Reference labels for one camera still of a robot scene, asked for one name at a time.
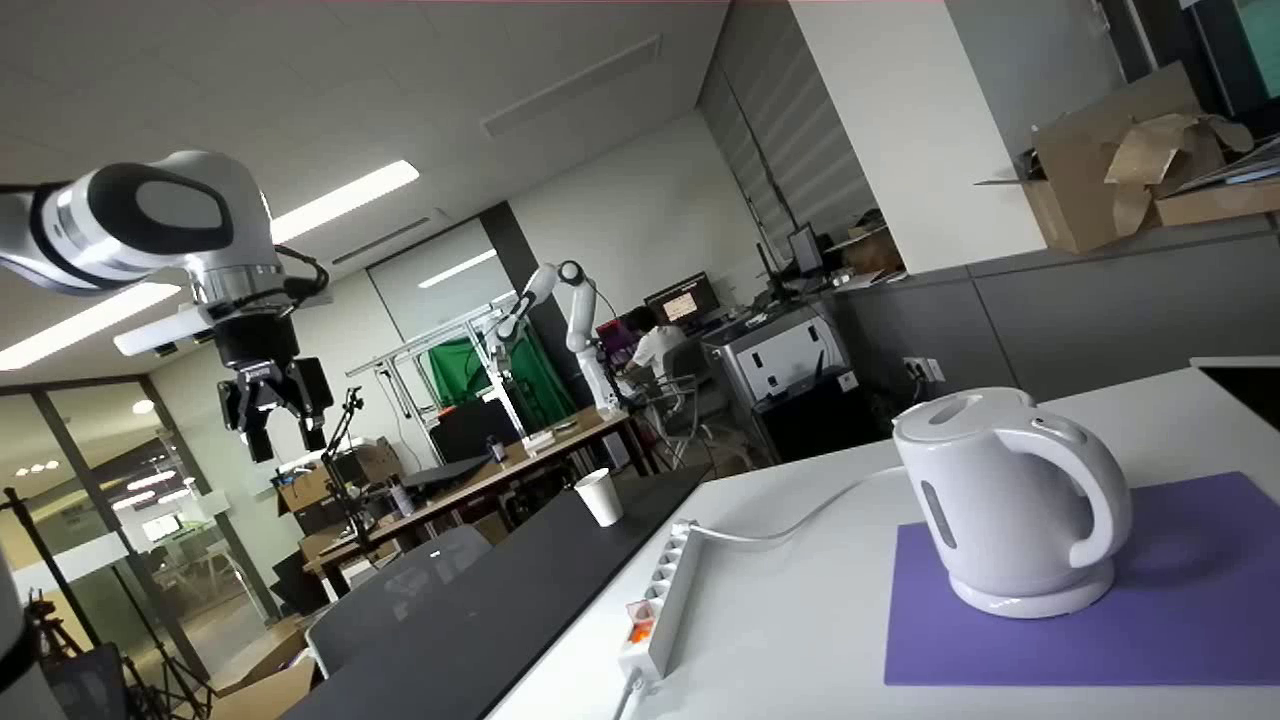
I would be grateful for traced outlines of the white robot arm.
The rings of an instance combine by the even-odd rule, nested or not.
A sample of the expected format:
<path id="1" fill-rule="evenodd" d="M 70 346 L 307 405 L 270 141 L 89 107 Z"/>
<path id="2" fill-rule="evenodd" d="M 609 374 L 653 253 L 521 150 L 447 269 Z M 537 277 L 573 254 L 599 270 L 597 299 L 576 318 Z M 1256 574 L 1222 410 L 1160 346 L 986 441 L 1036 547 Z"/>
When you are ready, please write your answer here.
<path id="1" fill-rule="evenodd" d="M 322 446 L 333 385 L 300 350 L 290 312 L 327 286 L 320 260 L 270 233 L 254 177 L 205 147 L 100 162 L 75 179 L 8 185 L 0 195 L 0 269 L 47 290 L 123 290 L 168 269 L 191 299 L 117 336 L 120 354 L 168 354 L 211 342 L 229 374 L 214 406 L 254 464 L 270 459 L 270 410 L 290 410 L 300 444 Z"/>

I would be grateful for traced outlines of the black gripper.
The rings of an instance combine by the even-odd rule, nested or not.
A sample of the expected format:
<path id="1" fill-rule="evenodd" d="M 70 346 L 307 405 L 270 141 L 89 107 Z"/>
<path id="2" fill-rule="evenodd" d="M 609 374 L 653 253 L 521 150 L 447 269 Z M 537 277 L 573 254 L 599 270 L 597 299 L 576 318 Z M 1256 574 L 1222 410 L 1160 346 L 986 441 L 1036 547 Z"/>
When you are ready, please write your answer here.
<path id="1" fill-rule="evenodd" d="M 211 342 L 229 369 L 229 381 L 214 385 L 219 416 L 244 434 L 254 464 L 270 459 L 267 416 L 276 406 L 300 421 L 307 450 L 322 446 L 333 387 L 322 362 L 300 350 L 288 315 L 233 315 L 211 326 Z"/>

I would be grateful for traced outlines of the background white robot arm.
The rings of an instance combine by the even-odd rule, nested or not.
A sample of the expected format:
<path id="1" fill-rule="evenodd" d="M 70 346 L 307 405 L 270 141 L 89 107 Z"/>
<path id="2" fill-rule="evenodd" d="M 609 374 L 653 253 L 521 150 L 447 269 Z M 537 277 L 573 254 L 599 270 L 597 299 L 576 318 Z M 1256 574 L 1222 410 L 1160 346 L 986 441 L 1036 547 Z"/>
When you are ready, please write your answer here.
<path id="1" fill-rule="evenodd" d="M 586 385 L 591 406 L 602 416 L 622 410 L 622 405 L 609 381 L 609 369 L 597 354 L 597 336 L 591 336 L 597 281 L 583 270 L 579 260 L 540 263 L 525 281 L 525 286 L 517 290 L 517 304 L 493 318 L 494 346 L 509 346 L 509 341 L 527 318 L 527 312 L 540 309 L 545 299 L 553 299 L 555 286 L 569 290 L 563 346 L 573 350 L 573 360 Z"/>

